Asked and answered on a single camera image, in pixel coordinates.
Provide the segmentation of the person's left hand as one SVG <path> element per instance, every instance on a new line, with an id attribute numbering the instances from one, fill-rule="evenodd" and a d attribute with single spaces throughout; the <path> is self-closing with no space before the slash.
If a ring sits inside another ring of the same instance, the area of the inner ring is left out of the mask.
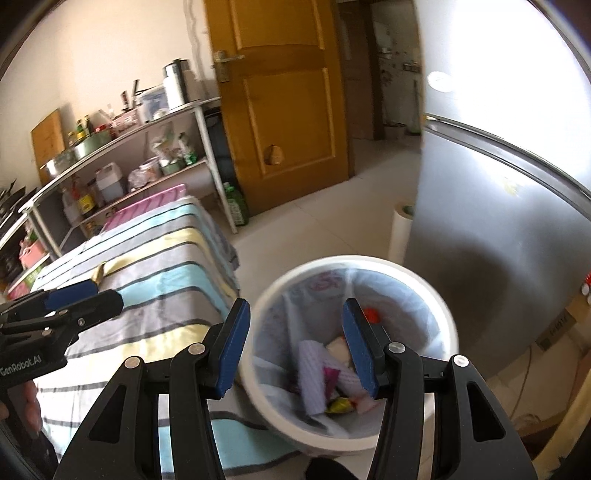
<path id="1" fill-rule="evenodd" d="M 41 408 L 37 393 L 38 389 L 34 381 L 27 381 L 8 390 L 8 398 L 15 407 L 19 408 L 20 418 L 34 437 L 40 433 L 42 428 Z"/>

